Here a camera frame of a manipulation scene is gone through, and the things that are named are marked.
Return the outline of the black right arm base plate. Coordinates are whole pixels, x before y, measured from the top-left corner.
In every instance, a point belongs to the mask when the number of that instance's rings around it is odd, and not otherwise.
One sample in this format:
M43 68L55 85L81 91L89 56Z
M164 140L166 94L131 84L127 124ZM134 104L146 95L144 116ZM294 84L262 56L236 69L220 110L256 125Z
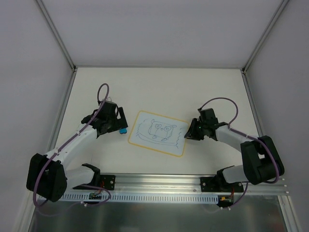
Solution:
M201 192L242 193L244 191L244 186L240 182L232 184L220 182L214 176L203 176L199 180Z

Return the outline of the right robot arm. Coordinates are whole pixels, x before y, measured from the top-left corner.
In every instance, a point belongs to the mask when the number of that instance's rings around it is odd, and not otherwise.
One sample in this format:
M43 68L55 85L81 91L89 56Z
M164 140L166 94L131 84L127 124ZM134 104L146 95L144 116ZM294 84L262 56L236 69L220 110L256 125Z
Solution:
M201 141L205 137L224 143L241 153L242 164L217 171L214 177L200 178L202 192L243 192L243 183L275 184L285 167L271 137L253 137L219 122L212 108L198 109L185 134L186 139Z

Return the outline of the yellow-framed whiteboard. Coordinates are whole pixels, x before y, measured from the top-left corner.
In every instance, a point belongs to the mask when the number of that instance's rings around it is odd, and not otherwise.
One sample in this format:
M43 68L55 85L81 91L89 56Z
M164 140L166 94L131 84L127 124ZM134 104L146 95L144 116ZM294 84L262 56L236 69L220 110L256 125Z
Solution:
M128 138L131 145L164 153L183 156L189 123L147 111L139 111Z

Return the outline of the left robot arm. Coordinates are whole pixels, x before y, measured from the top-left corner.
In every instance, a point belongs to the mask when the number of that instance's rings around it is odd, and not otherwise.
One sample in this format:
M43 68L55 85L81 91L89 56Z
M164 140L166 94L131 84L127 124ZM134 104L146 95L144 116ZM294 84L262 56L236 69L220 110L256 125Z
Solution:
M100 169L85 163L68 170L69 164L88 145L107 133L126 133L128 127L122 107L106 101L92 114L84 117L76 132L60 147L44 155L35 154L29 164L26 188L33 195L56 202L68 189L95 189L102 186Z

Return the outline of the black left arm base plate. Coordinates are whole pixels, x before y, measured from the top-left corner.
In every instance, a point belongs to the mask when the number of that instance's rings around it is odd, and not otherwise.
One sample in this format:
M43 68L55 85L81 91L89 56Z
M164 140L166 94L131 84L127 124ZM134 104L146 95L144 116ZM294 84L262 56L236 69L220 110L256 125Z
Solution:
M100 186L106 190L113 191L115 189L115 175L101 174L100 175Z

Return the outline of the blue bone-shaped eraser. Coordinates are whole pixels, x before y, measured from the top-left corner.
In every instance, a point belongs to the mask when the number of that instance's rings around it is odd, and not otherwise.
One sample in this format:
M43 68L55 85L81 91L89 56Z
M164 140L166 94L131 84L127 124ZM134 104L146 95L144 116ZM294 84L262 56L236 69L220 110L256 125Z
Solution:
M120 129L119 133L120 134L126 134L127 133L127 129L126 128Z

